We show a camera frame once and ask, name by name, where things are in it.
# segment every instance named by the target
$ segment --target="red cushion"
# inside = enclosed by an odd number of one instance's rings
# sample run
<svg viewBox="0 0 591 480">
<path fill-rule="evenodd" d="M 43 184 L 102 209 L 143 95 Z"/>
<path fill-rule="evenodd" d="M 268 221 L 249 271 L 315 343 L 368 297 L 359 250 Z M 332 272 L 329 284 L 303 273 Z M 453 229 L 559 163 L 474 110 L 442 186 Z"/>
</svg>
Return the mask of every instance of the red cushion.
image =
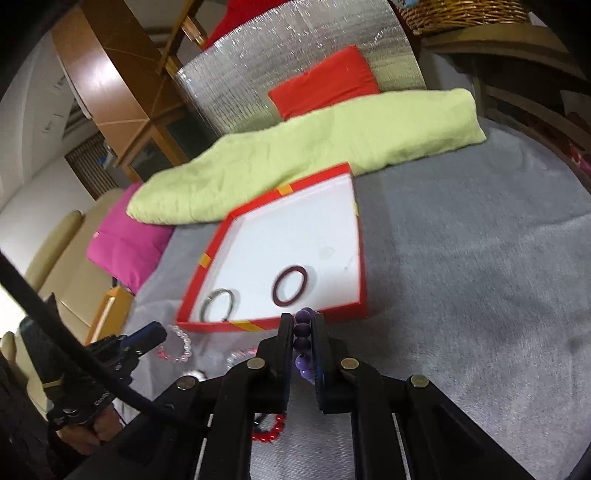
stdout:
<svg viewBox="0 0 591 480">
<path fill-rule="evenodd" d="M 230 33 L 236 27 L 240 27 L 253 18 L 285 3 L 287 0 L 230 0 L 226 8 L 226 15 L 209 36 L 203 49 L 207 50 L 213 42 Z"/>
<path fill-rule="evenodd" d="M 304 115 L 363 95 L 379 93 L 367 60 L 350 45 L 269 92 L 281 118 Z"/>
</svg>

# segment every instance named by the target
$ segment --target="purple bead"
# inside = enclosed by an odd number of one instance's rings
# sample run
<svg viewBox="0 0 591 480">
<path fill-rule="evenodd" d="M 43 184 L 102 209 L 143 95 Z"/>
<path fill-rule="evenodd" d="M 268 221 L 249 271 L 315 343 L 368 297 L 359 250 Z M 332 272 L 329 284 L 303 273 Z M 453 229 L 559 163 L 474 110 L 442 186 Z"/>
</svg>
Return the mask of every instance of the purple bead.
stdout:
<svg viewBox="0 0 591 480">
<path fill-rule="evenodd" d="M 295 366 L 298 370 L 309 370 L 312 366 L 312 359 L 303 353 L 299 354 L 295 358 Z"/>
<path fill-rule="evenodd" d="M 300 310 L 298 313 L 295 314 L 296 323 L 310 323 L 312 318 L 314 317 L 313 313 L 308 312 L 307 310 Z"/>
<path fill-rule="evenodd" d="M 314 378 L 314 370 L 300 370 L 300 375 L 306 380 L 312 380 Z"/>
<path fill-rule="evenodd" d="M 310 347 L 311 343 L 307 338 L 296 338 L 294 340 L 294 348 L 298 352 L 305 352 L 307 350 L 310 350 Z"/>
<path fill-rule="evenodd" d="M 312 329 L 307 323 L 298 323 L 294 326 L 294 335 L 298 338 L 308 338 L 312 335 Z"/>
</svg>

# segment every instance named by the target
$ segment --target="hand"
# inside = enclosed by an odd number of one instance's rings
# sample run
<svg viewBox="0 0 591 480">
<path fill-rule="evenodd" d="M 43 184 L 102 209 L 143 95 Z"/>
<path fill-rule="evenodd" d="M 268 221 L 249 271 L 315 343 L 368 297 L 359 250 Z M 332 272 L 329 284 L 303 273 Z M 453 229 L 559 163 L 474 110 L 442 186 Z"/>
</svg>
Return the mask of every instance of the hand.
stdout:
<svg viewBox="0 0 591 480">
<path fill-rule="evenodd" d="M 100 446 L 101 441 L 108 442 L 122 429 L 119 417 L 109 405 L 95 420 L 94 432 L 80 425 L 67 425 L 57 432 L 62 442 L 70 445 L 82 455 L 92 455 Z"/>
</svg>

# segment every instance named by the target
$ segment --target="dark red bangle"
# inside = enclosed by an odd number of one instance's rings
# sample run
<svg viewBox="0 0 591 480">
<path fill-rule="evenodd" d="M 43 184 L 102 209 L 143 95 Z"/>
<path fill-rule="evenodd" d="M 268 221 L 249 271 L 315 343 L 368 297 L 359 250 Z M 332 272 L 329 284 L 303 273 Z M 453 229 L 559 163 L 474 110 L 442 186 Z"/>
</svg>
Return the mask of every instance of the dark red bangle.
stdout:
<svg viewBox="0 0 591 480">
<path fill-rule="evenodd" d="M 268 432 L 262 432 L 260 430 L 252 431 L 252 440 L 255 442 L 269 443 L 273 440 L 277 440 L 283 429 L 285 428 L 285 415 L 275 415 L 275 424 L 271 427 Z"/>
<path fill-rule="evenodd" d="M 279 284 L 283 281 L 284 278 L 286 278 L 286 276 L 288 276 L 292 272 L 301 273 L 302 277 L 304 277 L 304 280 L 301 283 L 301 287 L 300 287 L 299 291 L 292 298 L 290 298 L 289 300 L 286 300 L 286 301 L 280 300 L 279 297 L 277 296 L 277 289 L 279 288 Z M 304 267 L 301 267 L 299 265 L 292 265 L 291 267 L 286 268 L 283 272 L 281 272 L 279 274 L 279 276 L 275 280 L 275 283 L 273 284 L 273 292 L 272 292 L 273 303 L 275 305 L 277 305 L 278 307 L 288 307 L 289 305 L 294 304 L 304 294 L 307 284 L 308 284 L 308 272 L 306 271 L 306 269 Z"/>
</svg>

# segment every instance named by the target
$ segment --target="red beaded bracelet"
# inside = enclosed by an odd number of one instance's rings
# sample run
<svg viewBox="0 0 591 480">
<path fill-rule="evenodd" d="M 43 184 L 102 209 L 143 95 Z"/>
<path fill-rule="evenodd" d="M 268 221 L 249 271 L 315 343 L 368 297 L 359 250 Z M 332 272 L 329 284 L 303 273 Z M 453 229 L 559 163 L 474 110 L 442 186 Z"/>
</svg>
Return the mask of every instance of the red beaded bracelet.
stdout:
<svg viewBox="0 0 591 480">
<path fill-rule="evenodd" d="M 277 440 L 283 429 L 285 428 L 285 415 L 275 415 L 275 424 L 268 432 L 258 432 L 253 430 L 252 440 L 255 442 L 268 443 Z"/>
</svg>

